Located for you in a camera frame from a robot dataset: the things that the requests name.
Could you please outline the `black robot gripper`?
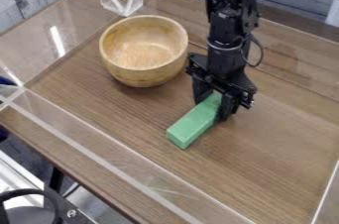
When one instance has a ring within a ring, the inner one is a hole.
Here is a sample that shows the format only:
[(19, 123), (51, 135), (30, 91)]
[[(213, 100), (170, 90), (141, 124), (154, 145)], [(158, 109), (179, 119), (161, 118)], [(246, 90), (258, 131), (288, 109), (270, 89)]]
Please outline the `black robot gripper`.
[(256, 101), (257, 86), (246, 74), (250, 48), (252, 41), (240, 41), (234, 46), (209, 44), (206, 55), (189, 53), (186, 71), (193, 77), (195, 104), (218, 92), (220, 121), (228, 121), (241, 106), (252, 108)]

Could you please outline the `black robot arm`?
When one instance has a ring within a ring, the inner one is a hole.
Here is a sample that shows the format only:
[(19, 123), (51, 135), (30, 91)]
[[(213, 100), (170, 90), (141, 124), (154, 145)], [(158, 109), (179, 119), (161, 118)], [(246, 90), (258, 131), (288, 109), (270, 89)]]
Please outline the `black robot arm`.
[(209, 52), (189, 54), (187, 73), (193, 77), (194, 98), (202, 103), (221, 94), (217, 119), (226, 121), (242, 107), (256, 102), (257, 86), (246, 74), (254, 29), (261, 13), (257, 0), (205, 0), (210, 23)]

